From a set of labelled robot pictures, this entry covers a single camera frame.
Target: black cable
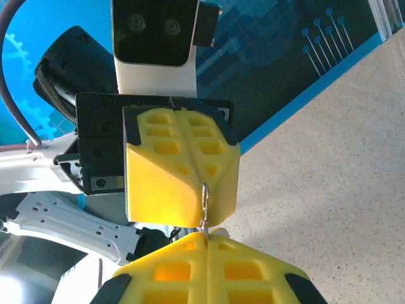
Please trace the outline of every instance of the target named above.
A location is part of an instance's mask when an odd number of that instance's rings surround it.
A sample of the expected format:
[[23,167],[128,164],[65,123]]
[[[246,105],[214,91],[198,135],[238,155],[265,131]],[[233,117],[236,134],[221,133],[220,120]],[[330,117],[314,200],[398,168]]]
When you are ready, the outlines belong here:
[[[6,38],[8,26],[10,25],[15,13],[24,2],[25,0],[9,0],[0,13],[0,41],[2,41],[2,43],[0,43],[0,54],[3,53],[3,45]],[[40,148],[42,146],[41,139],[27,122],[20,109],[18,109],[13,98],[11,97],[10,91],[7,87],[6,79],[4,78],[2,60],[0,60],[0,96],[2,97],[4,104],[6,105],[11,115],[24,130],[26,135],[28,135],[29,139],[35,144],[36,148]]]
[[58,94],[52,83],[45,77],[44,74],[44,64],[41,63],[37,69],[37,79],[41,86],[42,91],[46,95],[47,99],[52,103],[52,105],[63,114],[70,122],[77,125],[77,118],[74,113],[72,113],[63,103],[61,96]]

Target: yellow foam gripper pad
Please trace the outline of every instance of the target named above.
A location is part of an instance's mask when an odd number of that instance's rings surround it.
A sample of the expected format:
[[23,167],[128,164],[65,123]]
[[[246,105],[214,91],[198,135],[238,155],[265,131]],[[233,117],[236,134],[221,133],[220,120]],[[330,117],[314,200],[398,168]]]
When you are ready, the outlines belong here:
[[210,190],[209,226],[233,214],[240,145],[229,144],[214,119],[185,108],[139,114],[130,107],[124,124],[129,221],[197,227],[203,183]]
[[[114,277],[120,274],[132,276],[120,304],[326,303],[297,267],[223,236],[209,235],[206,245],[198,232],[122,267]],[[301,286],[293,285],[291,276]]]

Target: small metal clip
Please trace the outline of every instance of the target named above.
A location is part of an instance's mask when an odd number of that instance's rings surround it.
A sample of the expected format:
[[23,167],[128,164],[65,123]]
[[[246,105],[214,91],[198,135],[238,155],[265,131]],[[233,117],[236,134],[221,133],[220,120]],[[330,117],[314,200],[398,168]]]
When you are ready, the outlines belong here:
[[198,229],[208,238],[208,205],[209,205],[209,187],[206,183],[202,184],[202,217]]

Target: speckled countertop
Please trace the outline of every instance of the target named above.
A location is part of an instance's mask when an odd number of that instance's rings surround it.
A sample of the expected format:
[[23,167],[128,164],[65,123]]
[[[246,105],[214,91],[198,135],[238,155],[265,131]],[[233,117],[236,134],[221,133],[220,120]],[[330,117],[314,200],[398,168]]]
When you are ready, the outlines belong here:
[[329,303],[405,303],[405,29],[241,159],[231,237]]

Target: camera lens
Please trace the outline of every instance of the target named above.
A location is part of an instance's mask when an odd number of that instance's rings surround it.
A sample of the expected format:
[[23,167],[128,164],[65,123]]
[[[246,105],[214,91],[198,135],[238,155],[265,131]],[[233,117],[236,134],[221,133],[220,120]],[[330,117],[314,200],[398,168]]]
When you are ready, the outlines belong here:
[[177,20],[170,19],[165,23],[165,32],[171,36],[176,36],[180,33],[180,24]]
[[141,15],[132,15],[129,18],[129,25],[131,29],[137,32],[142,32],[145,29],[146,22],[144,17],[142,17]]

